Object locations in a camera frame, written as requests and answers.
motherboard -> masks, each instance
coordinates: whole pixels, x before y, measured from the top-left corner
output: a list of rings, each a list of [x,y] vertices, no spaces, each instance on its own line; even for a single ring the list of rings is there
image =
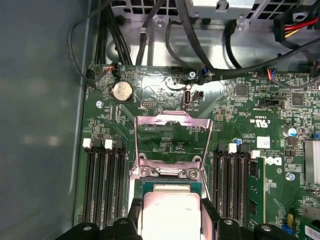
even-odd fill
[[[318,86],[281,88],[263,71],[223,80],[182,67],[109,68],[87,71],[89,78],[107,73],[85,90],[75,225],[103,228],[126,216],[144,194],[141,180],[130,180],[137,159],[152,159],[199,164],[198,192],[222,217],[319,238],[319,216],[311,214],[320,207]],[[300,86],[311,77],[279,72],[274,79]],[[157,174],[148,171],[139,174]],[[180,173],[199,179],[196,171]]]

red wire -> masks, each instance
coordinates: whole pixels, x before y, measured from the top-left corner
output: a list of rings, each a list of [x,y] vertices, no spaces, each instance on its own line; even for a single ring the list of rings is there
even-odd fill
[[[318,21],[318,17],[316,17],[315,19],[313,19],[311,21],[302,22],[302,23],[292,25],[292,26],[286,26],[286,27],[284,27],[284,30],[289,31],[289,30],[301,29],[303,27],[315,24],[317,21]]]

screw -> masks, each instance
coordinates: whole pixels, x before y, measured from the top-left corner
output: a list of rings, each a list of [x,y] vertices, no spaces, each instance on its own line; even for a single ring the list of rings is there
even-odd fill
[[[158,21],[156,22],[156,25],[157,25],[159,28],[161,28],[163,24],[164,24],[164,22],[163,22],[162,20],[158,20]]]
[[[141,173],[142,176],[148,176],[149,175],[149,169],[146,168],[146,167],[143,167],[143,168],[141,168],[140,173]]]
[[[226,220],[224,220],[223,222],[224,222],[225,224],[227,224],[227,225],[232,225],[232,221],[229,220],[229,219],[226,219]]]
[[[296,176],[292,172],[287,172],[285,174],[285,179],[291,182],[296,179]]]
[[[261,228],[263,231],[271,232],[271,228],[269,226],[263,225],[263,226],[261,226]]]
[[[238,30],[241,31],[245,28],[245,25],[243,23],[240,23],[238,26]]]
[[[91,229],[92,229],[91,226],[85,226],[85,227],[83,228],[83,231],[90,231]]]
[[[95,106],[98,108],[98,109],[102,109],[102,107],[104,106],[104,103],[102,101],[97,101],[95,103]]]
[[[191,170],[191,171],[189,172],[189,178],[195,179],[197,176],[198,176],[198,173],[197,173],[196,170]]]
[[[194,72],[194,71],[191,71],[191,72],[189,72],[189,78],[191,78],[191,79],[195,79],[196,78],[196,72]]]

black cable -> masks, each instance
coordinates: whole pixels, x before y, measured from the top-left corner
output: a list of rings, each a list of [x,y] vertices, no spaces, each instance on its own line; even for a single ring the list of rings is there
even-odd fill
[[[285,54],[283,54],[280,57],[271,59],[269,61],[257,64],[257,65],[253,65],[253,66],[249,66],[249,67],[244,67],[241,69],[219,69],[219,68],[215,68],[212,66],[212,64],[210,63],[208,57],[206,56],[203,48],[200,45],[200,42],[197,38],[197,35],[192,27],[192,24],[190,22],[189,19],[189,15],[188,15],[188,10],[187,10],[187,6],[184,0],[176,0],[175,4],[177,6],[177,11],[178,11],[178,15],[181,19],[181,23],[182,26],[185,30],[185,33],[188,37],[188,40],[194,50],[194,52],[197,54],[197,56],[200,58],[200,60],[204,63],[204,65],[209,69],[209,71],[211,71],[213,74],[215,75],[221,75],[221,76],[227,76],[227,75],[240,75],[240,74],[244,74],[247,72],[254,72],[254,71],[258,71],[262,68],[267,68],[270,66],[273,66],[275,64],[278,64],[281,61],[284,61],[290,57],[292,57],[293,55],[300,53],[301,51],[304,51],[308,48],[311,48],[313,46],[316,46],[318,44],[320,44],[320,38],[317,38],[316,40],[313,40],[311,42],[308,42],[304,45],[302,45],[301,47],[299,47],[298,49],[289,51]]]
[[[118,25],[118,23],[116,21],[116,17],[114,15],[114,12],[112,11],[111,6],[108,6],[108,8],[107,8],[107,17],[109,19],[109,21],[108,21],[109,28],[110,29],[113,28],[113,31],[114,31],[114,34],[115,34],[112,37],[113,37],[113,39],[118,38],[118,42],[121,45],[121,50],[120,51],[122,51],[123,57],[125,59],[125,63],[124,64],[133,65],[131,57],[130,57],[130,52],[129,52],[127,43],[125,41],[124,36],[122,35],[122,33],[120,31],[119,25]]]
[[[235,20],[235,19],[229,21],[225,25],[225,28],[223,31],[224,45],[225,45],[226,54],[227,54],[230,62],[233,64],[233,66],[236,69],[242,69],[242,66],[236,60],[234,53],[232,52],[232,48],[231,48],[231,36],[235,33],[236,27],[237,27],[237,20]]]
[[[149,12],[148,16],[146,16],[146,19],[144,20],[144,23],[142,24],[143,28],[146,28],[146,29],[148,28],[151,20],[154,18],[154,16],[157,14],[159,9],[161,8],[161,6],[165,2],[167,2],[167,0],[158,0],[155,3],[154,7],[151,9],[151,11]],[[144,54],[145,54],[146,45],[147,45],[147,33],[141,33],[140,34],[139,51],[138,51],[138,54],[136,56],[135,65],[141,65],[142,64],[142,60],[143,60]]]
[[[178,57],[178,55],[174,52],[174,50],[171,48],[170,46],[170,34],[171,34],[171,26],[172,25],[178,25],[181,26],[181,22],[178,21],[170,21],[165,29],[165,47],[167,49],[167,51],[169,52],[169,54],[171,55],[171,57],[173,57],[173,59],[175,59],[178,63],[180,63],[182,66],[189,68],[189,69],[194,69],[194,67],[190,66],[187,62],[183,61],[180,57]]]
[[[301,46],[296,44],[293,41],[290,41],[288,39],[284,40],[283,42],[280,42],[282,46],[284,46],[287,49],[295,50],[300,48]],[[310,66],[316,66],[317,62],[315,59],[315,56],[309,51],[309,50],[304,50],[301,51],[302,54],[306,57],[307,61],[310,63]]]
[[[107,71],[102,72],[97,78],[95,79],[90,79],[88,77],[86,77],[80,70],[76,58],[75,58],[75,54],[74,54],[74,49],[72,46],[72,37],[73,37],[73,32],[75,30],[75,28],[82,22],[86,21],[87,19],[90,19],[92,17],[94,17],[95,15],[97,15],[98,13],[100,13],[103,9],[105,9],[107,6],[110,5],[110,3],[112,2],[112,0],[106,0],[104,4],[102,4],[101,6],[97,7],[95,10],[93,10],[88,16],[82,18],[81,20],[75,22],[69,29],[68,32],[68,38],[67,38],[67,49],[69,52],[69,57],[70,57],[70,61],[71,64],[75,70],[75,72],[82,78],[84,79],[86,82],[94,84],[96,81],[99,81],[106,73]]]
[[[119,36],[116,34],[115,29],[113,27],[114,22],[112,20],[112,17],[110,17],[110,10],[109,9],[106,9],[105,16],[106,16],[106,20],[108,22],[108,27],[109,27],[109,30],[110,30],[110,33],[111,33],[111,36],[112,36],[112,39],[113,39],[113,42],[115,45],[115,49],[116,49],[118,56],[119,56],[119,61],[123,65],[126,65],[127,60],[125,59],[123,47],[121,46],[120,41],[119,41]]]

cable clip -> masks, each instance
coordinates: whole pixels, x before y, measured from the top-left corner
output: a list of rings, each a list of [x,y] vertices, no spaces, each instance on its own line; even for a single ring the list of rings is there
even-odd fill
[[[142,26],[139,28],[139,33],[148,35],[148,29],[146,27]]]

